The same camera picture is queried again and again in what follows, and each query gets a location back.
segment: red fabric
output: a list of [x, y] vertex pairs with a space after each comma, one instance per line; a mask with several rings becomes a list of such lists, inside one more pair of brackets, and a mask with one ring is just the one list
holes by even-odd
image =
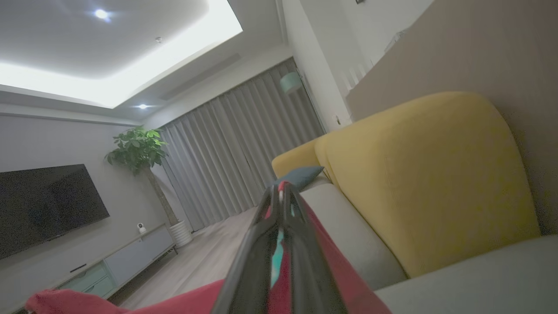
[[44, 290], [34, 294], [25, 309], [37, 314], [123, 314], [129, 312], [93, 294], [63, 290]]
[[[279, 190], [283, 190], [284, 186], [285, 182], [282, 182]], [[310, 221], [316, 229], [318, 242], [328, 261], [349, 313], [390, 314], [388, 308], [368, 288], [337, 246], [335, 246], [333, 240], [329, 237], [306, 202], [304, 202], [304, 206]], [[288, 314], [291, 312], [289, 258], [288, 252], [286, 250], [284, 252], [279, 278], [268, 296], [268, 312], [270, 314]], [[27, 301], [26, 309], [35, 311], [37, 314], [209, 314], [222, 285], [223, 280], [219, 280], [135, 311], [118, 308], [92, 294], [70, 290], [45, 290], [32, 296]]]

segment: ceiling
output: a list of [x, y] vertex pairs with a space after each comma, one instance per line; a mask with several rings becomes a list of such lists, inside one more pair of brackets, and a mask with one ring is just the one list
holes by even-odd
[[4, 0], [0, 42], [0, 103], [142, 120], [282, 38], [275, 0]]

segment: tv screen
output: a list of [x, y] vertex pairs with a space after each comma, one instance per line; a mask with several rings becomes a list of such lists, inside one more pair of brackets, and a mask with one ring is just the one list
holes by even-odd
[[0, 173], [0, 259], [108, 216], [85, 165]]

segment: gray curtain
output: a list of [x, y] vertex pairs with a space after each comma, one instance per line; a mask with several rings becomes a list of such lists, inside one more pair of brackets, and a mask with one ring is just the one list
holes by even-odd
[[324, 132], [303, 88], [285, 95], [289, 59], [162, 127], [163, 164], [194, 230], [255, 206], [271, 160]]

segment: recessed light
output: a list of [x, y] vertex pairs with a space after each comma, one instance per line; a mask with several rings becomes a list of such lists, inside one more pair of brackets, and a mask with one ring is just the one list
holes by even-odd
[[98, 9], [97, 11], [95, 11], [95, 16], [104, 20], [108, 17], [108, 13], [105, 10]]

